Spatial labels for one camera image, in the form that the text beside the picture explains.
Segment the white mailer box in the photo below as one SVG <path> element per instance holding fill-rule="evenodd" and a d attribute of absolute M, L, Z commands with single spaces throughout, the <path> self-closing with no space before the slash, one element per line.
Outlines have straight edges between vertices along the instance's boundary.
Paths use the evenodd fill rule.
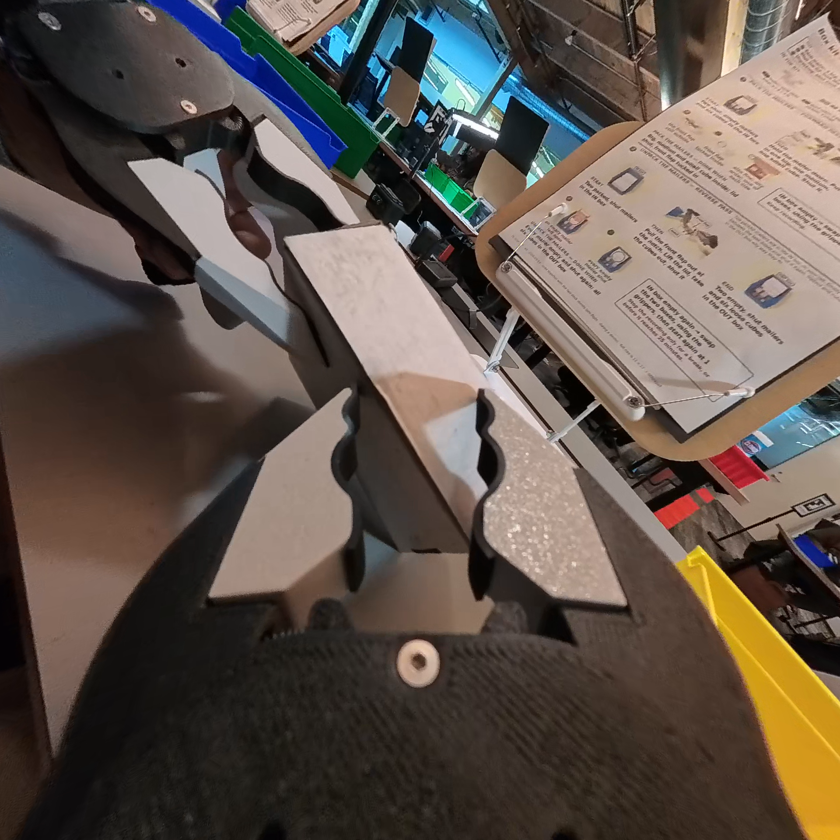
<path fill-rule="evenodd" d="M 435 295 L 384 226 L 287 237 L 286 294 L 325 364 L 291 362 L 316 407 L 358 396 L 355 479 L 400 551 L 466 553 L 476 504 L 485 380 Z"/>

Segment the black charger box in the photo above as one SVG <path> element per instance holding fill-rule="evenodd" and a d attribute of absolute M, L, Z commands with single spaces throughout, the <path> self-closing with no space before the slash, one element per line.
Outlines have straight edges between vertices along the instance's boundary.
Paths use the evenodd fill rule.
<path fill-rule="evenodd" d="M 374 219 L 385 225 L 396 226 L 404 216 L 413 213 L 421 202 L 415 186 L 404 178 L 378 182 L 365 202 L 365 208 Z"/>

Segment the small green bin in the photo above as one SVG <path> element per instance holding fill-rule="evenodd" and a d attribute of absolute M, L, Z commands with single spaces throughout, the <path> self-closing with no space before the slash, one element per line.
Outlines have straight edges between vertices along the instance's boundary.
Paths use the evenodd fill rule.
<path fill-rule="evenodd" d="M 457 213 L 463 217 L 469 217 L 474 212 L 477 200 L 443 172 L 435 162 L 432 161 L 427 165 L 423 178 Z"/>

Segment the smooth grey pipe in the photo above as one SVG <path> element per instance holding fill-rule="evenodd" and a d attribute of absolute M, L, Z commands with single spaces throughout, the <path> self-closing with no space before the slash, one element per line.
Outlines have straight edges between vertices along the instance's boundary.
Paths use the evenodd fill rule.
<path fill-rule="evenodd" d="M 663 110 L 719 78 L 728 1 L 654 1 Z"/>

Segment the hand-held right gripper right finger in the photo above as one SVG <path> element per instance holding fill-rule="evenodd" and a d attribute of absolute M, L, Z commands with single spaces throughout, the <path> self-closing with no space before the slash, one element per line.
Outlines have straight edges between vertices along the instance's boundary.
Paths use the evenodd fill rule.
<path fill-rule="evenodd" d="M 469 545 L 476 600 L 515 602 L 525 611 L 625 611 L 574 462 L 493 391 L 478 394 L 476 431 L 486 483 Z"/>

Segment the blue storage bin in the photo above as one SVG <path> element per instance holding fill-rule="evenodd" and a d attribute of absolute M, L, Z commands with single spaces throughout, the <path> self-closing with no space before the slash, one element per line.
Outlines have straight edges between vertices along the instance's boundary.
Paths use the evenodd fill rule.
<path fill-rule="evenodd" d="M 246 53 L 232 31 L 194 3 L 150 1 L 150 5 L 185 26 L 207 48 L 222 57 L 235 73 L 271 100 L 302 134 L 321 163 L 328 170 L 332 169 L 345 151 L 345 143 L 263 56 Z"/>

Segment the background document stand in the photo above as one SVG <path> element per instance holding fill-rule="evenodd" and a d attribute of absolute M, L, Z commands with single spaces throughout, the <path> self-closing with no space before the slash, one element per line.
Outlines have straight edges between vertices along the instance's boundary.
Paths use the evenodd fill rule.
<path fill-rule="evenodd" d="M 549 127 L 547 120 L 511 97 L 498 136 L 472 185 L 473 196 L 500 210 L 522 194 Z"/>
<path fill-rule="evenodd" d="M 421 92 L 421 82 L 435 44 L 434 34 L 408 17 L 404 24 L 400 55 L 391 71 L 383 97 L 383 111 L 374 122 L 378 129 L 383 118 L 393 117 L 393 123 L 383 132 L 386 136 L 396 125 L 407 127 L 413 120 Z"/>

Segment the red ridged object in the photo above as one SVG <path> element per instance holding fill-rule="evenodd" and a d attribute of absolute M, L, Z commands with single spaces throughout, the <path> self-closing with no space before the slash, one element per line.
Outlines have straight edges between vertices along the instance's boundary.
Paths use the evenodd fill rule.
<path fill-rule="evenodd" d="M 750 502 L 746 489 L 770 480 L 738 446 L 697 461 L 667 461 L 666 468 L 677 479 L 676 488 L 661 493 L 646 505 L 667 529 L 688 519 L 719 496 L 728 496 L 744 507 Z"/>

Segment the black device box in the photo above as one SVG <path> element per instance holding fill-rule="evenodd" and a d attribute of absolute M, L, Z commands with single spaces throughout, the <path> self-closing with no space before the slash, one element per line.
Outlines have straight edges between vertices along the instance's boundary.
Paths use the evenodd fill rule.
<path fill-rule="evenodd" d="M 415 262 L 436 259 L 442 261 L 443 254 L 451 245 L 450 237 L 443 235 L 432 223 L 425 221 L 412 237 L 408 252 Z"/>

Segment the green storage bin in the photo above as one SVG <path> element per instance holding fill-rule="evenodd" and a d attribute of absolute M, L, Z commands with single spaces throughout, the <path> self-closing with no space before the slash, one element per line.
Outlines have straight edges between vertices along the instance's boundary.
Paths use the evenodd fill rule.
<path fill-rule="evenodd" d="M 274 40 L 241 7 L 227 16 L 226 26 L 245 51 L 262 56 L 344 143 L 334 167 L 354 179 L 379 146 L 379 136 L 357 111 L 342 104 L 338 92 L 318 78 L 299 58 Z"/>

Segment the person's left hand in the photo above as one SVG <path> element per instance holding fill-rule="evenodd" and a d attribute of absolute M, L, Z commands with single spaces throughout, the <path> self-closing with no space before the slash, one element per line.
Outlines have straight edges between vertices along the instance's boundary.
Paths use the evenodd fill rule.
<path fill-rule="evenodd" d="M 236 158 L 227 150 L 217 153 L 217 164 L 224 185 L 227 223 L 239 243 L 259 259 L 266 260 L 272 250 L 269 237 L 250 209 L 249 199 L 240 191 L 234 174 Z"/>

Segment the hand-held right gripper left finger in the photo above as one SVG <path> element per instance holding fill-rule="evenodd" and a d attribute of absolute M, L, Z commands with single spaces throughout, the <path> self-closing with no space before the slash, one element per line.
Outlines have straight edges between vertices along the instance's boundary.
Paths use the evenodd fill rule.
<path fill-rule="evenodd" d="M 306 624 L 318 602 L 359 589 L 364 531 L 350 487 L 358 425 L 358 396 L 345 388 L 263 458 L 210 602 L 269 602 L 284 623 Z"/>

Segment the silver spiral duct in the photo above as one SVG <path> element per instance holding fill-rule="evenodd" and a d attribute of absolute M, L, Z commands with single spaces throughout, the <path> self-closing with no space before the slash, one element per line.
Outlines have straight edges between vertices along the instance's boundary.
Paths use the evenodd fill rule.
<path fill-rule="evenodd" d="M 796 1 L 748 1 L 742 29 L 739 65 L 743 65 L 789 34 Z"/>

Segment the grey desk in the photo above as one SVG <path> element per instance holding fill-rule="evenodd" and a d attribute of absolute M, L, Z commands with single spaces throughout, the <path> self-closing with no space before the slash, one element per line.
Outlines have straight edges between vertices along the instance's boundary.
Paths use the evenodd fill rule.
<path fill-rule="evenodd" d="M 2 449 L 46 750 L 168 545 L 314 409 L 289 354 L 142 277 L 112 219 L 2 168 Z"/>

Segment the yellow storage bin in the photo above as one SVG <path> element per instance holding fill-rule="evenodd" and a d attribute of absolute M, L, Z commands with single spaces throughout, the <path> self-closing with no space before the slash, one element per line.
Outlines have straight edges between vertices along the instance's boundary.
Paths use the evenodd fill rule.
<path fill-rule="evenodd" d="M 704 549 L 692 550 L 677 568 L 738 664 L 804 834 L 838 839 L 838 699 Z"/>

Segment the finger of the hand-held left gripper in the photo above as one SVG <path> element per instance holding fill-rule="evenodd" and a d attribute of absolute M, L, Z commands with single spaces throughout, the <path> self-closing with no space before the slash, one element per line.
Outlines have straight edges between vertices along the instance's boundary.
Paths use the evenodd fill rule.
<path fill-rule="evenodd" d="M 268 118 L 233 121 L 233 179 L 281 230 L 336 230 L 361 220 L 330 173 Z"/>
<path fill-rule="evenodd" d="M 129 168 L 197 252 L 194 276 L 205 296 L 292 349 L 291 303 L 267 263 L 247 251 L 229 227 L 215 184 L 163 159 L 132 161 Z"/>

